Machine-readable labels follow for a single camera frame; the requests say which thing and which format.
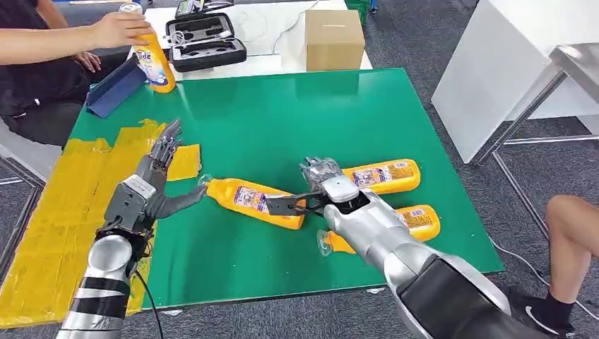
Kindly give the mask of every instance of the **green crate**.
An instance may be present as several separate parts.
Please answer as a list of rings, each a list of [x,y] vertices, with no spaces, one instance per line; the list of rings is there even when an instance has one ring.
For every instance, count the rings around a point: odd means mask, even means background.
[[[368,11],[370,11],[370,0],[361,1],[361,0],[345,0],[345,5],[348,9],[355,9],[360,15],[360,23],[366,25],[366,17],[368,16]]]

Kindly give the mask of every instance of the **robotic arm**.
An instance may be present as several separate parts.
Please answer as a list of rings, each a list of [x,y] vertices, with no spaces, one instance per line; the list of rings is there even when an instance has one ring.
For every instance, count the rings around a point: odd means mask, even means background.
[[[179,125],[179,120],[168,124],[135,174],[117,184],[57,338],[120,338],[131,275],[146,255],[154,222],[197,203],[203,196],[204,186],[182,196],[164,194],[168,167],[181,143],[176,139],[181,133]]]
[[[402,321],[427,339],[536,339],[510,317],[505,295],[463,259],[412,237],[390,205],[359,189],[331,158],[300,165],[312,192],[267,199],[273,215],[313,212],[385,277]]]

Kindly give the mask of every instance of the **black case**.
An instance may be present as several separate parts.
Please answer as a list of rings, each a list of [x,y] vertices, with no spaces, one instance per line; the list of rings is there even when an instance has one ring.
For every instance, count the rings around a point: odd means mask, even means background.
[[[247,59],[247,50],[235,38],[233,24],[225,13],[191,13],[167,22],[169,42],[171,29],[183,32],[188,41],[169,50],[169,59],[178,72],[237,64]],[[219,34],[227,30],[231,35],[221,38]]]

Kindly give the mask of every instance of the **green tabletop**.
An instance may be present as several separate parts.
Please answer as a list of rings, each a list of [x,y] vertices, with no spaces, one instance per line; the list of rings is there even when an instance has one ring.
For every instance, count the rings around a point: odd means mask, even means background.
[[[169,94],[143,88],[106,119],[80,115],[71,137],[112,144],[120,127],[145,118],[180,118],[184,144],[201,144],[203,173],[292,193],[308,190],[297,165],[306,156],[341,167],[413,159],[421,184],[384,199],[394,208],[431,205],[441,233],[429,245],[485,273],[503,269],[403,69],[184,81]],[[196,181],[170,182],[167,193]],[[173,307],[384,282],[356,255],[323,257],[316,231],[325,227],[310,215],[302,229],[286,230],[204,198],[159,222],[148,284],[157,306]]]

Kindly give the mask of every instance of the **detergent bottle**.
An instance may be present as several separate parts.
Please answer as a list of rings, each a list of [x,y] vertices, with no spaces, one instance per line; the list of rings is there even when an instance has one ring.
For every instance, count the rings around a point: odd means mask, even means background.
[[[290,193],[241,179],[212,179],[205,175],[200,180],[205,182],[208,187],[206,195],[216,200],[224,208],[289,230],[298,230],[302,226],[303,215],[286,216],[268,213],[267,195],[290,196]]]
[[[376,194],[405,192],[420,184],[420,170],[414,160],[401,159],[341,170],[356,186]]]
[[[439,217],[429,205],[399,208],[396,212],[408,226],[410,234],[420,242],[436,237],[441,231]],[[355,254],[352,247],[333,231],[319,230],[316,239],[324,256],[328,256],[331,252]]]
[[[140,4],[131,3],[121,5],[119,11],[142,13],[143,9]],[[170,92],[174,88],[174,76],[156,33],[140,35],[135,38],[149,42],[148,46],[133,46],[133,49],[139,59],[139,66],[148,78],[150,88],[159,93]]]

